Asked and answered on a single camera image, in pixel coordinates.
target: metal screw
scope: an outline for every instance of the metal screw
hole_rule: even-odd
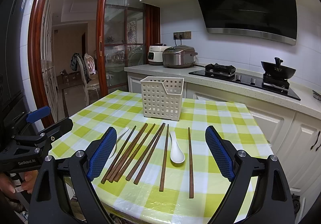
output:
[[[246,156],[246,152],[243,151],[243,150],[239,150],[239,151],[238,151],[238,155],[239,155],[240,157],[245,157],[245,156]]]
[[[84,155],[84,151],[76,151],[76,157],[82,157]]]
[[[272,161],[277,161],[278,160],[276,155],[270,155],[270,158],[271,158]]]
[[[51,156],[51,155],[47,155],[47,156],[45,157],[45,161],[51,161],[51,159],[52,159],[52,156]]]

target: spoon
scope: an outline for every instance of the spoon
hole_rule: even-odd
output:
[[[119,136],[117,137],[117,140],[116,140],[116,144],[115,146],[113,147],[113,150],[111,151],[110,155],[109,155],[109,159],[114,155],[115,153],[115,150],[116,150],[116,145],[117,145],[117,142],[122,138],[122,136],[129,130],[129,127],[125,127],[119,134]]]
[[[185,161],[185,155],[179,148],[179,144],[176,140],[176,134],[174,131],[170,132],[172,138],[172,149],[171,149],[171,161],[174,163],[182,163]]]

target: black cabinet handle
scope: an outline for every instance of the black cabinet handle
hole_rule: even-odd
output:
[[[317,137],[316,143],[315,143],[313,146],[311,146],[310,150],[312,150],[313,147],[317,144],[317,142],[318,142],[318,140],[319,140],[320,132],[321,132],[321,131],[319,131],[319,133],[318,133],[318,137]]]

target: dining chair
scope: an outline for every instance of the dining chair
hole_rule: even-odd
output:
[[[87,70],[89,72],[89,76],[91,79],[96,79],[98,78],[98,74],[95,70],[95,62],[92,56],[90,56],[88,53],[85,53],[84,55],[84,61],[87,67]]]
[[[85,101],[86,101],[86,106],[89,105],[89,94],[88,94],[88,90],[96,90],[98,98],[99,98],[99,94],[98,94],[98,90],[99,89],[99,80],[98,78],[96,79],[91,79],[88,83],[86,81],[85,78],[85,72],[83,71],[83,66],[82,66],[82,62],[79,56],[76,57],[77,58],[77,63],[78,63],[78,69],[80,69],[80,74],[81,74],[81,79],[83,82],[83,89],[85,91]]]

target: table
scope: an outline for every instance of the table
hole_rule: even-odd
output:
[[[109,126],[113,126],[117,132],[128,126],[130,130],[117,144],[118,151],[134,125],[137,125],[137,128],[129,143],[145,122],[148,127],[143,136],[155,123],[152,133],[119,182],[100,183],[114,157],[107,161],[101,175],[92,182],[108,212],[134,223],[195,224],[209,221],[230,185],[230,182],[222,177],[205,142],[204,133],[209,125],[213,125],[222,138],[231,141],[237,150],[243,149],[251,156],[259,158],[267,158],[273,154],[261,129],[244,104],[183,99],[180,120],[175,122],[145,118],[141,101],[141,94],[119,90],[103,97],[71,117],[74,123],[72,131],[56,140],[50,151],[55,158],[69,157],[77,150],[85,150],[89,143],[99,139]],[[140,167],[131,181],[126,181],[125,177],[162,122],[168,123],[170,130],[175,131],[186,159],[182,165],[177,166],[171,162],[170,152],[167,153],[165,188],[164,192],[159,192],[166,130],[163,131],[138,185],[133,184],[133,181]],[[193,151],[193,199],[189,199],[188,127],[191,129]],[[256,181],[256,177],[251,179],[237,220],[245,218],[247,214]]]

